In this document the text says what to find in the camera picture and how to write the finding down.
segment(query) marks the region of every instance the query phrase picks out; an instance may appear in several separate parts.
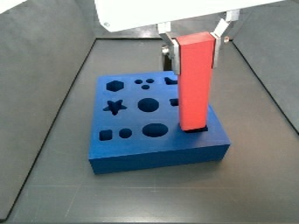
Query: blue surface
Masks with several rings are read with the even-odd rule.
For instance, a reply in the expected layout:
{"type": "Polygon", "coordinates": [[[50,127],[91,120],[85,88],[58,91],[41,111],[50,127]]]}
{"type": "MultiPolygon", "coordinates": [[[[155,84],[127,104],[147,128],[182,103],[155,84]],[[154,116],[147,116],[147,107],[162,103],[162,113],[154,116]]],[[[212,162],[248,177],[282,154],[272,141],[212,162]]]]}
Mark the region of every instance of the blue surface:
{"type": "Polygon", "coordinates": [[[172,104],[178,99],[178,85],[168,85],[168,77],[178,78],[174,72],[98,78],[89,152],[97,174],[224,159],[230,139],[213,108],[209,131],[184,132],[180,107],[172,104]]]}

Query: gray wall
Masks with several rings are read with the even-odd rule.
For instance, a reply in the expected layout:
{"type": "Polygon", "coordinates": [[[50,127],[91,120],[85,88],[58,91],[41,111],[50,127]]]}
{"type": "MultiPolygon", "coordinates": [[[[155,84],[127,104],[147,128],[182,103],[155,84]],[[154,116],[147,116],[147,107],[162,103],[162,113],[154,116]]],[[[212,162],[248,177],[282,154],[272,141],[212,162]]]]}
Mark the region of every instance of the gray wall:
{"type": "Polygon", "coordinates": [[[0,220],[94,41],[74,0],[30,0],[0,15],[0,220]]]}
{"type": "Polygon", "coordinates": [[[234,40],[299,132],[299,1],[260,6],[234,40]]]}

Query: red block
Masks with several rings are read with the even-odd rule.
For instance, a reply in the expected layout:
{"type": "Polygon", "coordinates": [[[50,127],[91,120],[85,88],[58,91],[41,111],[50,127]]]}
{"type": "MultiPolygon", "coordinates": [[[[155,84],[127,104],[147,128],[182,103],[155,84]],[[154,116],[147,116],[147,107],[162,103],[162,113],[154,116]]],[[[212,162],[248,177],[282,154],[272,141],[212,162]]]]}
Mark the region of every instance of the red block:
{"type": "Polygon", "coordinates": [[[206,127],[216,38],[209,32],[177,38],[182,52],[180,110],[182,130],[206,127]]]}

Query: star-shaped hole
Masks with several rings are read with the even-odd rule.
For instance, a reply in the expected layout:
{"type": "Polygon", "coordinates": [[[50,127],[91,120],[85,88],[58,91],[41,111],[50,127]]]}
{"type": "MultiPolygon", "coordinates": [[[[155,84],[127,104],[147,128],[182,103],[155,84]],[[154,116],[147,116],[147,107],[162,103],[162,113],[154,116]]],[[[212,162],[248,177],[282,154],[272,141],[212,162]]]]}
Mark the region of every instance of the star-shaped hole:
{"type": "Polygon", "coordinates": [[[115,116],[121,109],[127,109],[127,107],[122,104],[123,104],[123,100],[107,101],[107,107],[103,110],[105,111],[111,111],[113,115],[115,116]]]}

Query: circular hole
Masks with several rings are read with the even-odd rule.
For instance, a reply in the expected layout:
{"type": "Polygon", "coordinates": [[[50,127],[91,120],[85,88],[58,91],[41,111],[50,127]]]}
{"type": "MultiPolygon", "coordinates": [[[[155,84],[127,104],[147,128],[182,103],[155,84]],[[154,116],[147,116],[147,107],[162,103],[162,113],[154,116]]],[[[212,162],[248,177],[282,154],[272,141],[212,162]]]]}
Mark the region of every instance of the circular hole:
{"type": "Polygon", "coordinates": [[[155,112],[159,109],[159,101],[153,98],[145,98],[139,101],[138,107],[145,112],[155,112]]]}
{"type": "Polygon", "coordinates": [[[149,85],[143,85],[143,86],[142,86],[142,89],[149,89],[149,88],[150,88],[149,85]]]}
{"type": "Polygon", "coordinates": [[[133,136],[133,130],[131,129],[122,129],[119,131],[119,136],[122,138],[130,138],[133,136]]]}
{"type": "Polygon", "coordinates": [[[143,81],[142,80],[135,80],[135,84],[142,84],[143,81]]]}
{"type": "Polygon", "coordinates": [[[147,83],[154,83],[155,80],[154,80],[154,79],[147,79],[146,82],[147,82],[147,83]]]}
{"type": "Polygon", "coordinates": [[[169,132],[169,128],[162,123],[150,123],[143,127],[143,133],[149,137],[162,137],[169,132]]]}

